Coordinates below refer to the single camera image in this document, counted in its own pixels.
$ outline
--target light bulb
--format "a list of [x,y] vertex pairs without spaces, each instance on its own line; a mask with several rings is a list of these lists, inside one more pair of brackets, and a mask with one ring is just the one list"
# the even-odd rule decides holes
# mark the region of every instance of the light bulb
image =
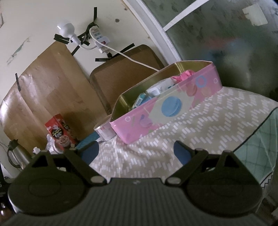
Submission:
[[57,28],[59,29],[59,34],[65,38],[71,39],[74,43],[77,45],[81,44],[81,41],[77,37],[77,35],[74,33],[75,29],[72,23],[68,21],[61,22],[57,25]]

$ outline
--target pink tin box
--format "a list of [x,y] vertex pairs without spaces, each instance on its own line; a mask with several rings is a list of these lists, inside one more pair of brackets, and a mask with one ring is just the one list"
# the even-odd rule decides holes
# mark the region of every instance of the pink tin box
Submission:
[[[140,93],[162,79],[189,69],[195,71],[191,77],[129,111]],[[188,112],[221,88],[221,81],[212,62],[176,62],[121,94],[113,109],[110,124],[123,142],[130,144]]]

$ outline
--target stainless steel kettle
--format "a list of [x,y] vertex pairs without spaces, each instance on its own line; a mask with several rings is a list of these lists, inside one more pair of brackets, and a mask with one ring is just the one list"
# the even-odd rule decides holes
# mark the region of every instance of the stainless steel kettle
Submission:
[[[10,151],[12,152],[18,165],[15,165],[12,162],[12,160],[9,156]],[[29,152],[24,147],[22,147],[20,144],[18,144],[18,140],[12,140],[9,142],[7,156],[8,156],[8,160],[9,160],[10,164],[13,167],[21,168],[21,169],[24,169],[32,160],[32,157],[29,154]]]

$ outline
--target pink fabric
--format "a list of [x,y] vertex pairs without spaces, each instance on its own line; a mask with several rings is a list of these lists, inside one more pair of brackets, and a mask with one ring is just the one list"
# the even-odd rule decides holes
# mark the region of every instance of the pink fabric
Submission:
[[179,83],[181,81],[186,80],[189,78],[191,75],[193,75],[195,72],[192,70],[187,70],[183,73],[181,73],[179,76],[172,76],[171,78],[175,80],[176,83]]

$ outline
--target metal screw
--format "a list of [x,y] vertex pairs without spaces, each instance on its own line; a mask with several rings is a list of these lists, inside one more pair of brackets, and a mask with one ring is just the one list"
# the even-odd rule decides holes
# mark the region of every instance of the metal screw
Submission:
[[101,184],[104,182],[104,178],[102,176],[93,176],[91,178],[91,182],[95,183],[95,184]]
[[169,177],[167,182],[171,185],[178,185],[181,182],[181,179],[178,177]]

